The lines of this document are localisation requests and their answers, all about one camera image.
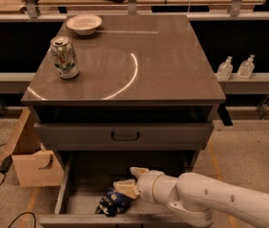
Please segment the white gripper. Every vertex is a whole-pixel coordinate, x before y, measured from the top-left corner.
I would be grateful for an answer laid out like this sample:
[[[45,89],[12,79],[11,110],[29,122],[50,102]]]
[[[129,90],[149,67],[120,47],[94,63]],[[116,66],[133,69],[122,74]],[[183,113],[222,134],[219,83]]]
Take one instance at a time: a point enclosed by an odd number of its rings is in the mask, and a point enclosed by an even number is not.
[[[179,199],[177,191],[178,179],[167,176],[164,172],[150,170],[143,167],[132,166],[130,173],[138,179],[118,180],[113,182],[113,187],[131,199],[136,199],[139,195],[142,200],[152,204],[169,204]]]

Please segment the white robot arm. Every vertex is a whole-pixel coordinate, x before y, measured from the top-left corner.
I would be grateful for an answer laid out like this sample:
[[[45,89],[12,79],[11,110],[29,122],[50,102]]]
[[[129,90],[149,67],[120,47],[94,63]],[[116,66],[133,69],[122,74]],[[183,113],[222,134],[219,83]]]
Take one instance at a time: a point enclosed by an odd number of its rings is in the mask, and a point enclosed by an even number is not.
[[[187,172],[172,177],[162,171],[132,167],[132,180],[113,183],[130,198],[165,206],[186,223],[204,228],[220,211],[256,228],[269,228],[269,194]]]

